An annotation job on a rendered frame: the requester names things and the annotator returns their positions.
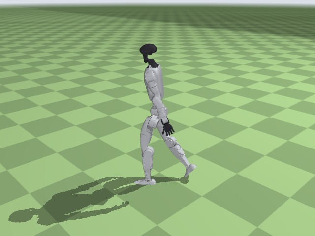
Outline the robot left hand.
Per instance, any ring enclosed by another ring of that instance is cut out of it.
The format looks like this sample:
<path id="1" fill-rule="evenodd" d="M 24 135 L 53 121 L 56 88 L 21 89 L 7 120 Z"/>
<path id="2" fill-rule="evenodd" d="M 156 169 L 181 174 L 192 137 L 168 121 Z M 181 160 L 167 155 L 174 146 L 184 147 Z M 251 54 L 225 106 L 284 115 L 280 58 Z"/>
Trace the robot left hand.
<path id="1" fill-rule="evenodd" d="M 168 120 L 168 118 L 167 118 L 167 120 Z M 161 119 L 161 122 L 162 122 L 162 119 Z M 164 125 L 162 134 L 164 134 L 164 131 L 165 131 L 166 132 L 166 136 L 168 136 L 168 134 L 170 135 L 170 132 L 171 132 L 171 134 L 173 134 L 172 131 L 175 132 L 173 127 L 169 124 L 169 120 L 165 124 L 163 124 L 163 122 L 162 122 L 162 125 Z"/>

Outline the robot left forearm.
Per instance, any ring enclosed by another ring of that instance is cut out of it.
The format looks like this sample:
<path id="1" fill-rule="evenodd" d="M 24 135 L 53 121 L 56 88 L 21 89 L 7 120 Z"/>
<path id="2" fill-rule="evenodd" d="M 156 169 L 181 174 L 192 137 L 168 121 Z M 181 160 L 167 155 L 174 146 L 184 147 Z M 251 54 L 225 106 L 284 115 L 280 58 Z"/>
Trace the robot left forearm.
<path id="1" fill-rule="evenodd" d="M 164 105 L 162 101 L 158 97 L 153 98 L 153 103 L 155 104 L 155 108 L 157 109 L 157 112 L 159 114 L 159 117 L 162 119 L 163 124 L 167 123 L 167 117 L 166 113 L 164 112 Z"/>

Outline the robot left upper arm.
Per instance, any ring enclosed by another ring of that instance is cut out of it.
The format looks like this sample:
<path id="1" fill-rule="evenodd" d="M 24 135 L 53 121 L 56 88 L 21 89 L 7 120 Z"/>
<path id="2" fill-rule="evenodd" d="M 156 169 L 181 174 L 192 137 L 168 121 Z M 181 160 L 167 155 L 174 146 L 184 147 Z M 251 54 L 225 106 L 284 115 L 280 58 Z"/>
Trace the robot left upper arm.
<path id="1" fill-rule="evenodd" d="M 146 73 L 145 75 L 145 80 L 150 88 L 151 93 L 153 93 L 153 97 L 151 99 L 151 101 L 153 102 L 153 98 L 154 97 L 158 97 L 161 100 L 161 96 L 157 87 L 157 83 L 156 83 L 156 76 L 153 73 L 153 71 L 149 71 Z"/>

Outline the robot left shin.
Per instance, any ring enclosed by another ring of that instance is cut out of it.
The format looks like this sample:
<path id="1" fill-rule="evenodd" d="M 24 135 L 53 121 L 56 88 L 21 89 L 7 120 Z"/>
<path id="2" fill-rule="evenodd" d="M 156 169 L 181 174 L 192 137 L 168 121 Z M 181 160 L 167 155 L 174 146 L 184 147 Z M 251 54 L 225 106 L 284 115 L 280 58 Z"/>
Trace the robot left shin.
<path id="1" fill-rule="evenodd" d="M 145 173 L 145 177 L 146 177 L 145 181 L 148 181 L 148 180 L 150 181 L 150 179 L 151 179 L 151 169 L 153 168 L 153 156 L 152 155 L 153 155 L 153 152 L 149 149 L 145 150 L 144 154 L 142 152 L 142 163 L 143 163 L 143 169 L 144 169 L 144 173 Z"/>

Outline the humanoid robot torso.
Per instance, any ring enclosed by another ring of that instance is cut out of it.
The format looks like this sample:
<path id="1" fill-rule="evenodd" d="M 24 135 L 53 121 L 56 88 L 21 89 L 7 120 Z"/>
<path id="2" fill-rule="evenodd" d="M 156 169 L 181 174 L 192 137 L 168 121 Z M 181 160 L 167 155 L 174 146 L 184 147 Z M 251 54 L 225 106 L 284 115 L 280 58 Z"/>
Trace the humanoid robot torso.
<path id="1" fill-rule="evenodd" d="M 158 63 L 157 63 L 158 64 Z M 157 87 L 158 87 L 158 90 L 159 90 L 159 93 L 160 93 L 160 96 L 161 96 L 161 100 L 163 99 L 164 97 L 164 86 L 163 86 L 163 77 L 162 77 L 162 69 L 161 69 L 161 66 L 160 64 L 158 64 L 158 68 L 152 68 L 151 65 L 148 65 L 149 68 L 146 67 L 145 69 L 145 72 L 144 72 L 144 82 L 145 82 L 145 85 L 146 85 L 146 89 L 147 89 L 147 93 L 148 93 L 148 96 L 149 96 L 149 99 L 151 101 L 152 97 L 154 96 L 153 93 L 151 93 L 150 91 L 150 88 L 145 80 L 145 75 L 147 72 L 149 71 L 153 71 L 153 73 L 155 74 L 156 76 L 156 83 L 157 83 Z M 164 105 L 164 110 L 165 110 L 165 105 Z M 165 111 L 164 111 L 165 112 Z M 155 108 L 155 104 L 153 103 L 153 106 L 151 107 L 151 110 L 150 110 L 150 113 L 151 113 L 151 116 L 155 113 L 157 115 L 158 112 L 157 112 L 157 109 Z M 159 117 L 159 120 L 161 120 L 161 118 Z"/>

